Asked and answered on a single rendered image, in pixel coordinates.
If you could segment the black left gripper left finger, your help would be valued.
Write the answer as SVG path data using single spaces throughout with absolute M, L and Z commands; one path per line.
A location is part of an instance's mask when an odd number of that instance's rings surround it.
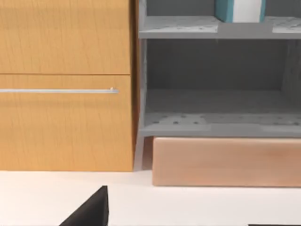
M 59 226 L 108 226 L 108 187 L 100 187 Z

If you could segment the pale wooden drawer front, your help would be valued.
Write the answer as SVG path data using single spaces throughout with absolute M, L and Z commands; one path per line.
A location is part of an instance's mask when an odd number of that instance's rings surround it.
M 157 137 L 156 186 L 301 187 L 301 139 Z

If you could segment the wooden cupboard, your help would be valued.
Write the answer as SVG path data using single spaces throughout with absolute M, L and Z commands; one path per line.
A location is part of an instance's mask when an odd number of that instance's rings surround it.
M 132 101 L 132 138 L 134 148 L 134 159 L 136 151 L 137 127 L 140 107 L 139 91 L 139 41 L 138 41 L 138 3 L 137 0 L 130 0 L 130 49 L 131 49 L 131 71 L 129 74 L 112 74 L 128 75 L 131 77 L 131 101 Z M 46 74 L 16 74 L 16 75 L 46 75 Z M 85 74 L 66 74 L 66 75 L 85 75 Z M 109 74 L 87 74 L 87 75 L 109 75 Z

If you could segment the grey pierced open shelf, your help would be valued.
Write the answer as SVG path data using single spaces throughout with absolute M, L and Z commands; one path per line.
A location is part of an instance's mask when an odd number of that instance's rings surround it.
M 227 0 L 139 0 L 140 114 L 146 138 L 201 162 L 231 142 L 301 144 L 301 0 L 262 3 L 227 23 Z

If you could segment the plain wooden drawer front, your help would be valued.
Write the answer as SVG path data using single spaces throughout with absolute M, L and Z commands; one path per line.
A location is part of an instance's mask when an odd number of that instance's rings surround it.
M 130 0 L 0 0 L 0 73 L 130 71 Z

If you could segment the teal and white book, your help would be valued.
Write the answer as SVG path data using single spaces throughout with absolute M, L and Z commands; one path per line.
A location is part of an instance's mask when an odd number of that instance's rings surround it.
M 266 0 L 214 0 L 214 15 L 226 23 L 260 23 Z

